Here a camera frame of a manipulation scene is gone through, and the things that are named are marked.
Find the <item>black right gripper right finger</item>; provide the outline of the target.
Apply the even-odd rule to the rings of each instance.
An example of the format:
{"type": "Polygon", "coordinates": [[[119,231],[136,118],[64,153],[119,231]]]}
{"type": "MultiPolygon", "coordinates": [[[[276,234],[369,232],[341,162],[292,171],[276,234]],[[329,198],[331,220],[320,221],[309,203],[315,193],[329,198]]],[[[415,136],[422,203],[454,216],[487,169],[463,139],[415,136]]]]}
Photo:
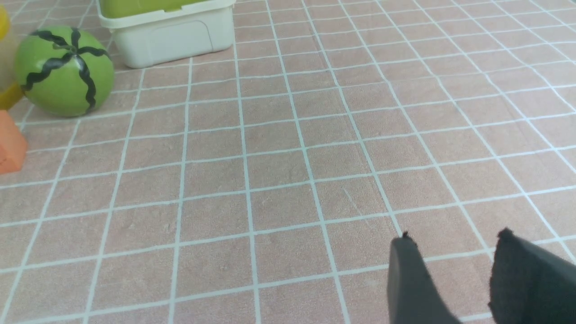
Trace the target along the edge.
{"type": "Polygon", "coordinates": [[[498,234],[488,307],[497,324],[573,324],[576,267],[505,228],[498,234]]]}

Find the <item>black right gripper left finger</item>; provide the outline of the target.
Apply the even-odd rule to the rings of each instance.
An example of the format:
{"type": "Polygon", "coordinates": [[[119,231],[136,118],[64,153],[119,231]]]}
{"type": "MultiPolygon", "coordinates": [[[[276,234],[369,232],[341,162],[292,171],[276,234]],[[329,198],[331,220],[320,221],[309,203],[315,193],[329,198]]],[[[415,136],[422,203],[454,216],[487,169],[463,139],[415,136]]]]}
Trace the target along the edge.
{"type": "Polygon", "coordinates": [[[442,300],[408,232],[391,240],[387,308],[391,324],[460,323],[442,300]]]}

